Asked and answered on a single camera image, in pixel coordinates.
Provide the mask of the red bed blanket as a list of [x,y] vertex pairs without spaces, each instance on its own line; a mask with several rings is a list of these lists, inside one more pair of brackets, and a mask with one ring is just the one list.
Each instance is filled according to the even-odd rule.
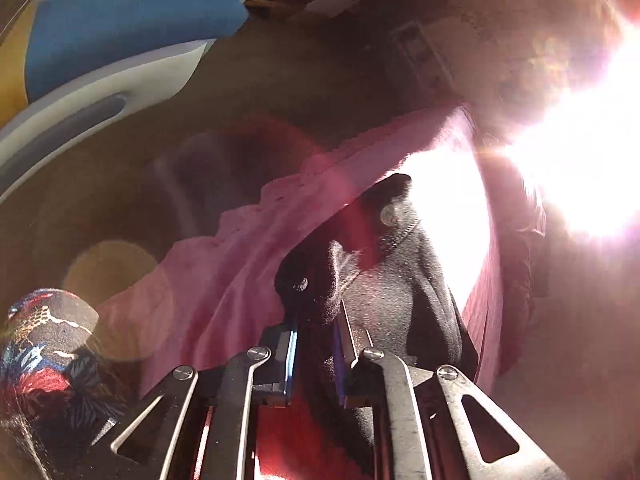
[[147,392],[173,367],[220,365],[292,318],[294,399],[260,415],[260,474],[370,478],[370,416],[336,394],[338,312],[410,365],[452,364],[485,388],[497,376],[497,234],[473,136],[463,108],[422,110],[308,158],[101,304],[106,356],[139,362]]

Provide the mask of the white grey plastic tub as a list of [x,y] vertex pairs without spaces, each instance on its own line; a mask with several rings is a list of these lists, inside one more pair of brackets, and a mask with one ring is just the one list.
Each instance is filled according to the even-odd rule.
[[1,128],[1,198],[72,146],[180,92],[213,43],[160,48],[82,75],[19,112]]

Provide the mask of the black pants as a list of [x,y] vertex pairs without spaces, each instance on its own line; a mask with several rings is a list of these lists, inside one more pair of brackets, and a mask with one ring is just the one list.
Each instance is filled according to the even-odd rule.
[[297,442],[286,446],[301,479],[367,479],[373,472],[370,414],[341,408],[333,322],[343,299],[352,328],[407,364],[442,364],[474,376],[477,352],[419,214],[412,180],[392,174],[318,226],[282,261],[274,284],[299,336]]

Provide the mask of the patterned colourful slipper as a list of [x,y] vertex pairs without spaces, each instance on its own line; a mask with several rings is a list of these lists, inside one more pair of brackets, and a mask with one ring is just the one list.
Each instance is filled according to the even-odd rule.
[[1,416],[50,452],[84,450],[130,391],[102,356],[99,315],[84,300],[40,288],[11,307],[1,331]]

